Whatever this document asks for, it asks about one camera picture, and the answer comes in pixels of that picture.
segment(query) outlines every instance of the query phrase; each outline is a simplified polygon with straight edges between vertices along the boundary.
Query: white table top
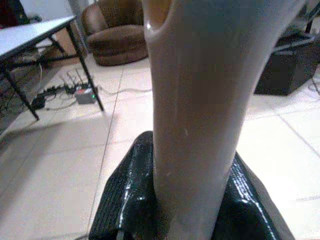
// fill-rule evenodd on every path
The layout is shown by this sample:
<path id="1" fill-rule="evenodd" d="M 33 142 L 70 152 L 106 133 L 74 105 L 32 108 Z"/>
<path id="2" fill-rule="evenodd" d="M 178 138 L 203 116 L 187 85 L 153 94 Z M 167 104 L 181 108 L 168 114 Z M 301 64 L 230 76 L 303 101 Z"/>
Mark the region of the white table top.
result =
<path id="1" fill-rule="evenodd" d="M 74 18 L 74 16 L 68 16 L 50 21 L 0 29 L 0 60 L 11 57 L 11 55 L 6 55 L 55 28 L 72 21 Z"/>

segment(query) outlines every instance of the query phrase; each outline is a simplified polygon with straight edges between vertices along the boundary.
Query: white tile floor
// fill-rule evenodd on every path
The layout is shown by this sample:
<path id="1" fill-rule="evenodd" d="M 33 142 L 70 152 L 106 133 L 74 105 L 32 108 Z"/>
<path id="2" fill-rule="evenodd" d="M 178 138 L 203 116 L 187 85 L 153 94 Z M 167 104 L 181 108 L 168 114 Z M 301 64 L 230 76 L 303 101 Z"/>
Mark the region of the white tile floor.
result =
<path id="1" fill-rule="evenodd" d="M 0 239 L 70 240 L 92 224 L 105 183 L 135 137 L 153 129 L 148 59 L 97 66 L 86 59 L 95 105 L 22 113 L 0 137 Z M 48 84 L 62 84 L 59 75 Z M 290 96 L 251 98 L 237 151 L 265 184 L 297 240 L 320 238 L 320 97 L 307 82 Z M 49 108 L 65 106 L 54 100 Z"/>

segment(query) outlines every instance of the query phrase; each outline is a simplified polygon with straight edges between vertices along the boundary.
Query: table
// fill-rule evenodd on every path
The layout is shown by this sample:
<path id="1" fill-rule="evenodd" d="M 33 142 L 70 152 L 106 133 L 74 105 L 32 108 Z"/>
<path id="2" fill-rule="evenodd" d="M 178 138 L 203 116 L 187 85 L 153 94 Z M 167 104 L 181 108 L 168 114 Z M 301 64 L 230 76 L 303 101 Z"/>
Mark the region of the table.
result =
<path id="1" fill-rule="evenodd" d="M 101 111 L 104 111 L 103 104 L 99 98 L 97 89 L 95 88 L 92 77 L 90 76 L 89 70 L 86 66 L 84 57 L 82 56 L 78 43 L 75 39 L 74 33 L 72 32 L 70 26 L 71 22 L 75 18 L 75 16 L 68 16 L 45 22 L 8 27 L 0 30 L 0 73 L 3 73 L 3 76 L 9 81 L 15 92 L 19 95 L 20 99 L 24 102 L 24 104 L 28 107 L 28 109 L 32 112 L 32 114 L 37 120 L 39 120 L 39 116 L 28 102 L 26 95 L 22 92 L 19 86 L 15 83 L 14 79 L 11 77 L 10 70 L 17 67 L 49 63 L 53 61 L 65 60 L 70 58 L 79 58 L 82 68 L 88 79 L 88 83 L 90 84 L 93 93 L 96 97 L 96 100 L 99 104 L 99 107 Z M 53 34 L 64 28 L 66 28 L 71 42 L 74 46 L 74 49 L 76 51 L 76 54 L 74 55 L 66 55 L 65 50 L 52 37 Z M 35 46 L 37 43 L 47 38 L 50 39 L 52 44 L 59 49 L 59 51 L 62 53 L 62 56 L 46 59 L 40 58 L 38 60 L 32 60 L 21 63 L 6 62 L 6 60 L 21 54 L 22 52 L 28 50 L 29 48 Z"/>

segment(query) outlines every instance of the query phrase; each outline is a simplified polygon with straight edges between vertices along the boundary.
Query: wall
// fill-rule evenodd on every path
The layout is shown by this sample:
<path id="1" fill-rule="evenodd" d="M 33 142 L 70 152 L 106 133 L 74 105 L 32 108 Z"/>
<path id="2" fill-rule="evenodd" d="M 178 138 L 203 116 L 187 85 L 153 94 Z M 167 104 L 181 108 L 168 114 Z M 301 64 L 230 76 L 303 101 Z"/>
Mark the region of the wall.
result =
<path id="1" fill-rule="evenodd" d="M 43 21 L 73 15 L 68 0 L 20 0 L 27 15 L 37 14 Z"/>

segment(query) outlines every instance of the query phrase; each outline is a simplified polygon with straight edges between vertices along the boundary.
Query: brown leather chair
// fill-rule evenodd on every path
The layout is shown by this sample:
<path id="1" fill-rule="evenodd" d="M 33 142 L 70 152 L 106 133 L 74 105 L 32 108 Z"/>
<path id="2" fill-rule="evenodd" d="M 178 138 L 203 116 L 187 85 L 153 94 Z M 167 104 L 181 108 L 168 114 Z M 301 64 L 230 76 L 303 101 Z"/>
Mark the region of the brown leather chair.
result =
<path id="1" fill-rule="evenodd" d="M 82 13 L 87 44 L 97 64 L 126 64 L 148 56 L 140 0 L 100 0 Z"/>

